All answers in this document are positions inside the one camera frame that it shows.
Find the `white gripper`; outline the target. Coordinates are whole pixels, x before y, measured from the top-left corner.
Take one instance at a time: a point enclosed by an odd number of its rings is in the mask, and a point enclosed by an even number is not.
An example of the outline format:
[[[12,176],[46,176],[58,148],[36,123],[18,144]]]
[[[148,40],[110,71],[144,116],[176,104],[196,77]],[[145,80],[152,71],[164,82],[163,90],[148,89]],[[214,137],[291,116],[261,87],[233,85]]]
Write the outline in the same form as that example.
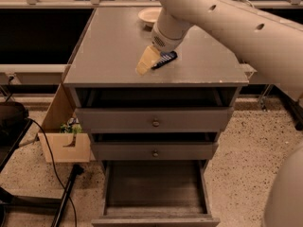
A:
[[[184,30],[178,25],[156,23],[151,31],[151,42],[144,50],[135,71],[138,75],[146,74],[160,60],[160,51],[173,51],[184,38]]]

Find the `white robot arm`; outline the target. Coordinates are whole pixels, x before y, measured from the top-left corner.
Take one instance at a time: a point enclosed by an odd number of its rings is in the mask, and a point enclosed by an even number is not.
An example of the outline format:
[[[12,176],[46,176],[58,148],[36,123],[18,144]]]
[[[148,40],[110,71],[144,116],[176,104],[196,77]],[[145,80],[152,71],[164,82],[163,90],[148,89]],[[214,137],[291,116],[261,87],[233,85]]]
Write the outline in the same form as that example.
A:
[[[159,0],[162,9],[136,72],[143,75],[162,52],[174,50],[198,26],[292,100],[303,99],[302,25],[233,0]],[[280,167],[261,227],[303,227],[303,146]]]

